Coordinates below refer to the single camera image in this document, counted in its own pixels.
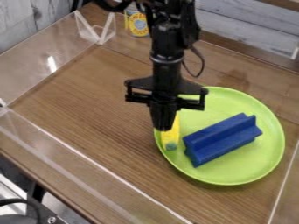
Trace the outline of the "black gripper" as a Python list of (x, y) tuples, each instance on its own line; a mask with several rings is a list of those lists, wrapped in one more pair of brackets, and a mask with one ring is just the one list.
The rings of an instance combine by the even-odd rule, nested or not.
[(169, 80), (156, 81), (153, 76), (125, 80), (125, 101), (149, 105), (153, 127), (169, 130), (176, 112), (180, 109), (204, 110), (205, 96), (209, 90), (200, 84), (180, 78), (172, 84)]

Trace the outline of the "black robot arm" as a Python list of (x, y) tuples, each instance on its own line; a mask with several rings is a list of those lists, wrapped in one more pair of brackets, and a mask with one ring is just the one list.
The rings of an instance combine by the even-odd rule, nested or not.
[(134, 4), (145, 14), (152, 49), (153, 74), (125, 81), (125, 100), (149, 107), (153, 127), (166, 131), (180, 109), (204, 109), (208, 89), (181, 77), (184, 51), (193, 50), (201, 28), (194, 15), (194, 0), (93, 0), (105, 11), (121, 12)]

